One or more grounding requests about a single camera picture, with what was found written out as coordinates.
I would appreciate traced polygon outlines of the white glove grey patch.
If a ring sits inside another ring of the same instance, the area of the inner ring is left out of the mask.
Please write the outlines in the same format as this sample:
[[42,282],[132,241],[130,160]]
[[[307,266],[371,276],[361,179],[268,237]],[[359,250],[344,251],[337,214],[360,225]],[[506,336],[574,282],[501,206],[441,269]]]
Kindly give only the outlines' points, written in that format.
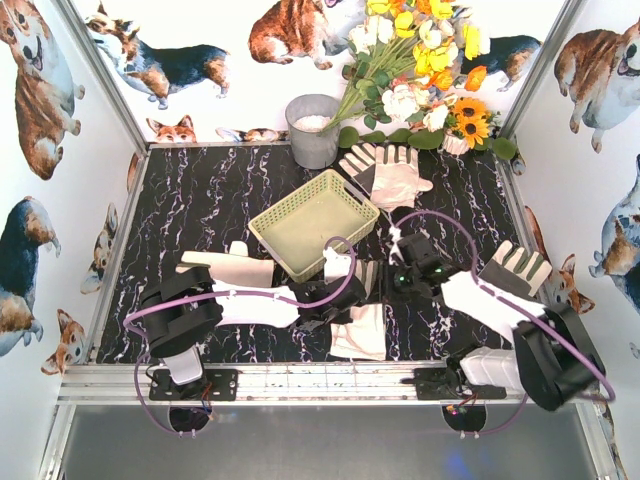
[[384,361],[386,325],[380,300],[378,264],[358,260],[354,274],[364,286],[365,304],[351,308],[350,323],[331,324],[329,353],[341,359]]

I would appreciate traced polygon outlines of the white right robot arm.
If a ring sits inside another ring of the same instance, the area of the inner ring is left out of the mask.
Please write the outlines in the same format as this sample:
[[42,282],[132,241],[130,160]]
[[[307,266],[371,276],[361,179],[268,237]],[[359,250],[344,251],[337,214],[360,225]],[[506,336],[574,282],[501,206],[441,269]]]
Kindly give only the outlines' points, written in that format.
[[509,271],[486,266],[480,276],[437,256],[422,233],[395,236],[387,289],[459,311],[507,340],[511,347],[469,347],[454,359],[470,385],[527,395],[555,411],[603,383],[605,366],[578,313],[567,303],[545,305],[511,293],[523,286]]

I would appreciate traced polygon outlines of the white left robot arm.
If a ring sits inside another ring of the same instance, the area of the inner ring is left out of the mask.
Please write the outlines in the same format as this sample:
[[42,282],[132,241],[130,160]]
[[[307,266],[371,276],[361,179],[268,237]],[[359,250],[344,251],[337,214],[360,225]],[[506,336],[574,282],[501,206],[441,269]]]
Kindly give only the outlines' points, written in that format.
[[150,355],[182,387],[204,377],[196,344],[217,327],[266,325],[312,332],[348,321],[350,310],[365,300],[366,289],[352,274],[328,283],[247,289],[215,280],[198,266],[143,291],[138,313]]

